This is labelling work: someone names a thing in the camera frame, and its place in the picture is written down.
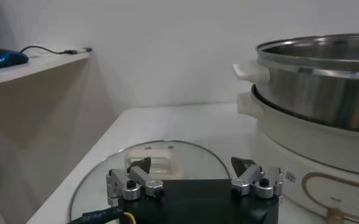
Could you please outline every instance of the wall shelf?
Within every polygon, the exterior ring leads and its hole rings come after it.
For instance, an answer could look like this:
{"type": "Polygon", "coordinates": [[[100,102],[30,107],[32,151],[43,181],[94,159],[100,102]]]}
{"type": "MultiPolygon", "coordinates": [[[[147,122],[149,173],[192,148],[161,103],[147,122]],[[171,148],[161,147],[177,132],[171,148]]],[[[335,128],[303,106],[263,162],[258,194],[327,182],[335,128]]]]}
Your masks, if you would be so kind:
{"type": "Polygon", "coordinates": [[[0,69],[0,83],[22,78],[51,68],[86,59],[90,53],[76,55],[53,55],[31,58],[28,64],[0,69]]]}

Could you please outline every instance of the computer mouse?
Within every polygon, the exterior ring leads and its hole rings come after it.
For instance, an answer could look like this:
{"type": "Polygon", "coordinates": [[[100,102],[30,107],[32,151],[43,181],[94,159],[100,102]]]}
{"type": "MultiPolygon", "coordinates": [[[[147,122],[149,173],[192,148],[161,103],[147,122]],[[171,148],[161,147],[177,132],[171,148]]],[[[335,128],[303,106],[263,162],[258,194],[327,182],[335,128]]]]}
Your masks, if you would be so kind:
{"type": "Polygon", "coordinates": [[[29,61],[26,54],[17,51],[0,49],[0,68],[11,67],[15,65],[25,64],[29,61]]]}

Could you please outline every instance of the pot handle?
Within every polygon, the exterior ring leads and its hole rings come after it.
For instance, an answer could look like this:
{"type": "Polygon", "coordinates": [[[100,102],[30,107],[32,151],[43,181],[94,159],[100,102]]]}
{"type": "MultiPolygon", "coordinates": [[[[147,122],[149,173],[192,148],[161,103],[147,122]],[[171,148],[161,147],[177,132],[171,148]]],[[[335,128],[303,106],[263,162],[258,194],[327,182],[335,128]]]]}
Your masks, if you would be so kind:
{"type": "Polygon", "coordinates": [[[256,60],[250,60],[243,65],[234,64],[233,69],[239,80],[246,80],[255,85],[267,84],[270,81],[269,70],[259,65],[256,60]]]}
{"type": "Polygon", "coordinates": [[[240,93],[238,95],[238,113],[245,114],[256,119],[263,119],[265,111],[263,106],[254,100],[251,92],[240,93]]]}

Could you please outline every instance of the glass lid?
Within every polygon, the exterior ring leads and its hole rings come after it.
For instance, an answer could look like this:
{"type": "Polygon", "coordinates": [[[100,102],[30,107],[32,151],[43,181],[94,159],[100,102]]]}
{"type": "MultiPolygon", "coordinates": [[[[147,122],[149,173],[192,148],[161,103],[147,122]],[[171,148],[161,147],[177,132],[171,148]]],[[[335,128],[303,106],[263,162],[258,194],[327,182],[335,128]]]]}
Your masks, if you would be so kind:
{"type": "Polygon", "coordinates": [[[69,208],[70,220],[84,212],[109,208],[106,174],[133,161],[151,157],[150,175],[161,180],[229,179],[222,161],[211,151],[183,141],[153,141],[131,146],[94,167],[78,185],[69,208]]]}

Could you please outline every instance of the label sticker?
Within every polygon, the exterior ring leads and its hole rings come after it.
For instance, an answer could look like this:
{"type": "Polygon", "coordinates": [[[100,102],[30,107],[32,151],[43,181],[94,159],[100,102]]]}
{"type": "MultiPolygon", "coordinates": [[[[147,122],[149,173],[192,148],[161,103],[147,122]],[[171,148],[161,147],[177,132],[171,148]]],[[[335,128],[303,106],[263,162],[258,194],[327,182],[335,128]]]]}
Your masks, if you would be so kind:
{"type": "Polygon", "coordinates": [[[286,169],[285,181],[290,184],[295,184],[297,180],[297,173],[291,169],[286,169]]]}

